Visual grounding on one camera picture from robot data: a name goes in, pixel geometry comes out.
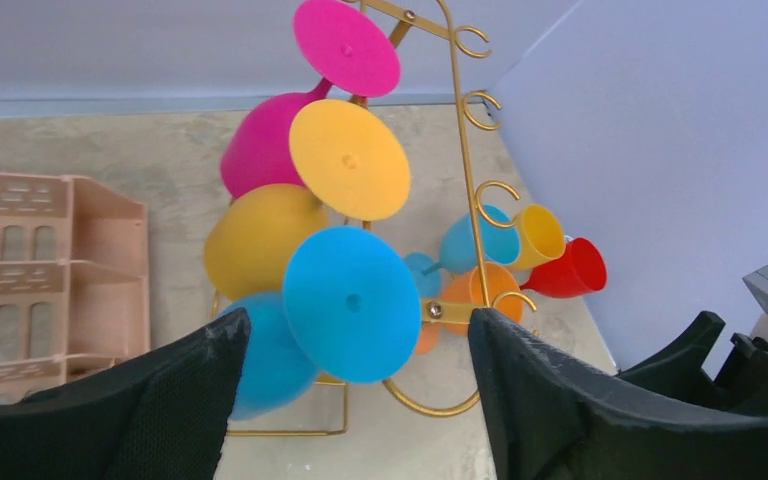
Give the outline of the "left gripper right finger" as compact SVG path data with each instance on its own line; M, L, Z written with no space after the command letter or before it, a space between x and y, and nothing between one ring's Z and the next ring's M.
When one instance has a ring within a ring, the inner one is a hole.
M468 343L500 479L768 479L768 417L716 408L716 376L641 388L491 308Z

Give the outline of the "red wine glass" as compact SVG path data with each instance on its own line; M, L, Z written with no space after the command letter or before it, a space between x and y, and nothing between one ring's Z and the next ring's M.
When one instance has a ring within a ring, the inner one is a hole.
M603 290L608 281L605 261L586 238L568 242L561 257L535 267L521 290L551 298L573 298Z

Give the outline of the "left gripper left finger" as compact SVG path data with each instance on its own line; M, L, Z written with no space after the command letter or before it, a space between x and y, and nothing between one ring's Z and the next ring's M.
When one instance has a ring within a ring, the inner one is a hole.
M238 308L100 373L0 404L0 479L211 479L251 334Z

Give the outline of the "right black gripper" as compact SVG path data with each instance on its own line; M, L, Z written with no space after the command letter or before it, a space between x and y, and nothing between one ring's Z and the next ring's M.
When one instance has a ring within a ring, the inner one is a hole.
M719 315L701 311L667 346L616 377L641 388L697 388L710 383L703 364L725 325ZM768 417L768 342L735 333L731 343L714 380L715 407Z

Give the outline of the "orange wine glass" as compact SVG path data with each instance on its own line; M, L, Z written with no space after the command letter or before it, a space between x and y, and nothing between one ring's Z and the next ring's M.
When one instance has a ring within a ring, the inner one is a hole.
M506 267L495 263L486 263L485 270L487 273L490 300L494 300L498 295L507 291L520 291L517 280ZM482 305L483 297L478 269L473 268L471 271L456 277L443 289L440 298L456 303ZM515 323L520 323L525 306L526 304L522 300L507 297L501 300L495 308ZM465 337L467 335L468 326L424 324L421 328L419 341L414 353L427 354L431 352L435 348L441 337L441 333L444 330L453 335Z

